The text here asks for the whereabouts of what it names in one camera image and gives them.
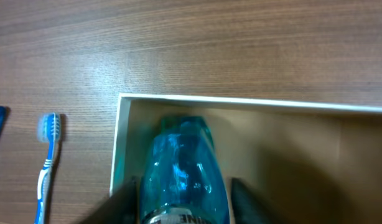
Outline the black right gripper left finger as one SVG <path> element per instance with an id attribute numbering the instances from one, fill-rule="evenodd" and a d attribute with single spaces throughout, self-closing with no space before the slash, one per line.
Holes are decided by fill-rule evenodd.
<path id="1" fill-rule="evenodd" d="M 80 224 L 136 224 L 137 180 L 133 177 Z"/>

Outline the blue white toothbrush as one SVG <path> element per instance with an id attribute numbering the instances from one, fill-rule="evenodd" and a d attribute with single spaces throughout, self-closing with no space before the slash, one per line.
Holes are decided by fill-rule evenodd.
<path id="1" fill-rule="evenodd" d="M 54 164 L 56 144 L 61 136 L 61 119 L 57 113 L 43 114 L 37 123 L 36 136 L 40 142 L 48 144 L 47 157 L 39 172 L 37 181 L 37 210 L 35 224 L 45 224 L 47 198 L 50 189 L 51 173 Z"/>

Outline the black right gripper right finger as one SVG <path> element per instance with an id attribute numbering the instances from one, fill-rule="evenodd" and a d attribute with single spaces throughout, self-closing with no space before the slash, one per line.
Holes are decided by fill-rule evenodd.
<path id="1" fill-rule="evenodd" d="M 265 204 L 237 178 L 231 179 L 231 205 L 236 224 L 272 223 Z"/>

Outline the blue mouthwash bottle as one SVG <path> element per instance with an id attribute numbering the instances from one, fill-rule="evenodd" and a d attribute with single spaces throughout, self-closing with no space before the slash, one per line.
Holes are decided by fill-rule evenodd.
<path id="1" fill-rule="evenodd" d="M 225 183 L 201 116 L 168 116 L 141 180 L 141 223 L 229 223 Z"/>

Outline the white cardboard box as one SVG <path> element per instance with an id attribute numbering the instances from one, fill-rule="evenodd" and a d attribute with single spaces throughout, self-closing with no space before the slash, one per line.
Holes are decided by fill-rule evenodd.
<path id="1" fill-rule="evenodd" d="M 226 181 L 286 223 L 382 223 L 382 107 L 122 93 L 110 192 L 140 177 L 167 115 L 202 116 Z"/>

